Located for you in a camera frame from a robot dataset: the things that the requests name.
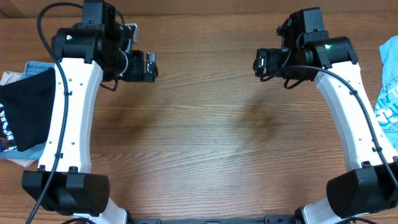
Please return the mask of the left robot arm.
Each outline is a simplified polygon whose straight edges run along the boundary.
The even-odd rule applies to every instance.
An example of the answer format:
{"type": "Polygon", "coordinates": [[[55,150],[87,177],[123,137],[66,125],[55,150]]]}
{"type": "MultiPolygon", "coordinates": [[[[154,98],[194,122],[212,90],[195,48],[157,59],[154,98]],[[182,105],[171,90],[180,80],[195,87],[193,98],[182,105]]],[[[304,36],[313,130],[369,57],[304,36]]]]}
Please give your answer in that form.
{"type": "Polygon", "coordinates": [[[155,54],[133,50],[136,24],[104,1],[85,1],[81,21],[61,28],[44,45],[55,62],[55,98],[44,152],[35,171],[22,175],[23,189],[68,222],[132,223],[109,197],[105,175],[93,174],[90,136],[98,88],[106,82],[153,82],[155,54]]]}

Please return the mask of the black t-shirt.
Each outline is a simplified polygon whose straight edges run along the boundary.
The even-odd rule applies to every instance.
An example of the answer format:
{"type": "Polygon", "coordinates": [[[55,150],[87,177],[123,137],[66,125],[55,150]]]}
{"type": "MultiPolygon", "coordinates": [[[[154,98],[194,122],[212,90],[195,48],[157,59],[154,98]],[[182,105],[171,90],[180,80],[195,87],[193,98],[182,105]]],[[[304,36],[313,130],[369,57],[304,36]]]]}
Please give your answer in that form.
{"type": "Polygon", "coordinates": [[[54,97],[53,68],[1,86],[1,104],[18,151],[26,151],[47,140],[54,97]]]}

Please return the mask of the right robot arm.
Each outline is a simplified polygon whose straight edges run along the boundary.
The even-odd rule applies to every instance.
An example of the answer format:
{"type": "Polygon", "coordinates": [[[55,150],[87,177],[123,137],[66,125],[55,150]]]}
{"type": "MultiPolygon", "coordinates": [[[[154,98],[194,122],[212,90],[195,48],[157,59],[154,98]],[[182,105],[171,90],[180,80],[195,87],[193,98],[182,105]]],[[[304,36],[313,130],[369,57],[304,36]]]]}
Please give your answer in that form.
{"type": "Polygon", "coordinates": [[[397,151],[376,119],[349,38],[329,36],[319,7],[292,13],[276,33],[281,46],[257,50],[255,76],[262,82],[281,77],[286,89],[305,81],[316,84],[340,136],[346,172],[328,181],[318,202],[268,222],[353,223],[395,208],[397,151]]]}

